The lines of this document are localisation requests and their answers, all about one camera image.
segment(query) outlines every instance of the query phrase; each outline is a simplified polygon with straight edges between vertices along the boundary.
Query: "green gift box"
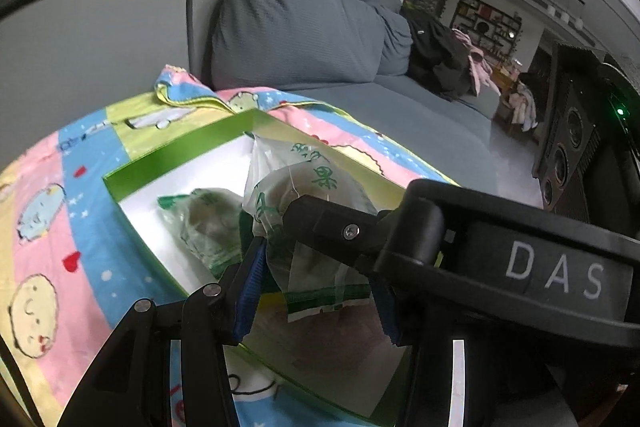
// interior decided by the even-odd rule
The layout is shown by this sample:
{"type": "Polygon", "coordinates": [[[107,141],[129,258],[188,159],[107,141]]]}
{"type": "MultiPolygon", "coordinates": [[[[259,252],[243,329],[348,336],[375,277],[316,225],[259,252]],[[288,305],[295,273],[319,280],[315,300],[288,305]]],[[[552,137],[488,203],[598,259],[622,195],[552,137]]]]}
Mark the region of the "green gift box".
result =
{"type": "MultiPolygon", "coordinates": [[[[104,183],[126,227],[139,241],[141,254],[158,264],[167,280],[185,296],[214,279],[195,256],[176,245],[162,222],[158,197],[212,187],[228,188],[244,195],[254,143],[251,134],[312,145],[360,182],[376,208],[396,208],[402,199],[404,188],[259,110],[245,111],[184,134],[111,172],[105,176],[104,183]]],[[[376,346],[372,350],[375,356],[364,358],[361,367],[350,375],[318,375],[317,371],[300,369],[300,359],[279,349],[273,331],[260,329],[260,324],[276,322],[273,317],[282,318],[280,305],[277,298],[263,296],[257,321],[245,337],[243,349],[324,403],[376,425],[393,425],[406,375],[404,348],[392,346],[386,339],[388,346],[376,346]],[[268,315],[268,320],[260,321],[260,314],[268,315]]],[[[363,308],[360,312],[364,313],[365,307],[357,308],[363,308]]],[[[286,320],[282,327],[283,331],[291,328],[286,320]]]]}

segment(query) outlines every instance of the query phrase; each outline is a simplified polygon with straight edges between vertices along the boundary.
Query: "plastic bag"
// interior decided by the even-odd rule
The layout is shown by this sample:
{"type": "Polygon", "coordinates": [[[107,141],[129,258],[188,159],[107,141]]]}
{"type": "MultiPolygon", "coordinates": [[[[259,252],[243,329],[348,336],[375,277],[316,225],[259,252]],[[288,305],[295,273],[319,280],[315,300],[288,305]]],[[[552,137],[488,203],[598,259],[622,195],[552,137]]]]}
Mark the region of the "plastic bag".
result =
{"type": "Polygon", "coordinates": [[[356,270],[284,235],[282,216],[304,194],[377,213],[362,186],[313,146],[255,137],[242,206],[254,216],[254,235],[268,240],[267,264],[290,320],[370,295],[367,278],[356,270]]]}
{"type": "Polygon", "coordinates": [[[191,194],[162,196],[158,206],[171,234],[217,279],[240,263],[242,198],[226,188],[196,188],[191,194]]]}
{"type": "Polygon", "coordinates": [[[370,418],[380,403],[394,417],[401,406],[404,368],[389,385],[405,349],[389,342],[372,303],[293,322],[284,306],[264,306],[242,343],[287,380],[349,412],[370,418]]]}

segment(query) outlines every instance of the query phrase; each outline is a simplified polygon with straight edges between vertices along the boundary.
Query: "gray sofa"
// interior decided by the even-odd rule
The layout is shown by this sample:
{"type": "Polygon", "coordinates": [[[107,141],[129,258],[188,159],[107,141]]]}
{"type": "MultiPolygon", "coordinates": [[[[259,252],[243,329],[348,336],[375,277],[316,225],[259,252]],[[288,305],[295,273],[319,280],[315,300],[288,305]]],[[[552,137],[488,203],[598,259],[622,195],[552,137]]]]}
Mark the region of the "gray sofa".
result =
{"type": "MultiPolygon", "coordinates": [[[[167,63],[220,87],[210,72],[221,2],[0,0],[0,169],[70,121],[148,91],[167,63]]],[[[496,192],[490,109],[447,102],[403,74],[287,89],[346,110],[461,185],[496,192]]]]}

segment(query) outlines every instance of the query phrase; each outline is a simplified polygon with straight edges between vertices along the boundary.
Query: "floor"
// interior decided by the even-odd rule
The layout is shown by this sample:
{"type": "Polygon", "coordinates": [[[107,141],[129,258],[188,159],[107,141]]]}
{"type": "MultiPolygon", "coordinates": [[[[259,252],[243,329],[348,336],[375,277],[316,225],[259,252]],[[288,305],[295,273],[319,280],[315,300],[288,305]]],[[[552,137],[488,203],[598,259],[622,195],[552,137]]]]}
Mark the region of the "floor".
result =
{"type": "Polygon", "coordinates": [[[499,196],[542,208],[540,185],[531,176],[537,147],[524,134],[508,136],[503,127],[492,122],[489,150],[495,160],[499,196]]]}

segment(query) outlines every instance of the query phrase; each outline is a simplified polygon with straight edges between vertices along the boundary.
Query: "green box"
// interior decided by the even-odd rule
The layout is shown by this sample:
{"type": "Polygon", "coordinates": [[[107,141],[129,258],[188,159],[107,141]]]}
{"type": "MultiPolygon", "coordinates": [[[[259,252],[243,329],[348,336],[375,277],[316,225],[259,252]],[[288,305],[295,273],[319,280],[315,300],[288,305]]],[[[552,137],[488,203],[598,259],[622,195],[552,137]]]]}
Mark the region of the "green box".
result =
{"type": "MultiPolygon", "coordinates": [[[[161,176],[247,133],[257,134],[265,138],[312,144],[318,148],[324,156],[348,171],[353,178],[359,181],[376,208],[396,208],[404,194],[404,188],[387,180],[377,172],[372,171],[368,167],[337,152],[317,139],[259,110],[245,111],[184,134],[129,164],[122,166],[116,171],[111,172],[105,176],[104,183],[111,197],[118,205],[124,223],[130,228],[133,236],[137,238],[142,255],[145,255],[152,263],[158,264],[167,277],[167,280],[180,289],[185,296],[188,295],[190,291],[193,291],[193,289],[185,289],[176,277],[174,277],[174,274],[171,273],[171,270],[167,270],[166,267],[158,261],[158,258],[149,245],[146,244],[136,231],[130,217],[127,216],[121,205],[126,198],[132,196],[161,176]]],[[[251,353],[251,350],[246,346],[244,346],[244,348],[251,353]]],[[[402,391],[404,389],[408,365],[407,354],[405,351],[402,362],[398,365],[396,373],[373,414],[368,418],[364,418],[364,416],[360,416],[360,418],[380,426],[391,426],[394,424],[399,404],[402,400],[402,391]]],[[[268,361],[264,360],[264,358],[260,359],[260,361],[274,370],[274,372],[283,376],[283,378],[287,378],[281,371],[278,371],[277,368],[274,368],[268,361]]],[[[318,397],[317,394],[300,386],[300,384],[296,382],[293,383],[299,388],[302,388],[306,393],[318,397]]],[[[326,402],[324,399],[318,398],[323,403],[326,402]]],[[[342,409],[335,403],[332,403],[332,406],[342,409]]]]}

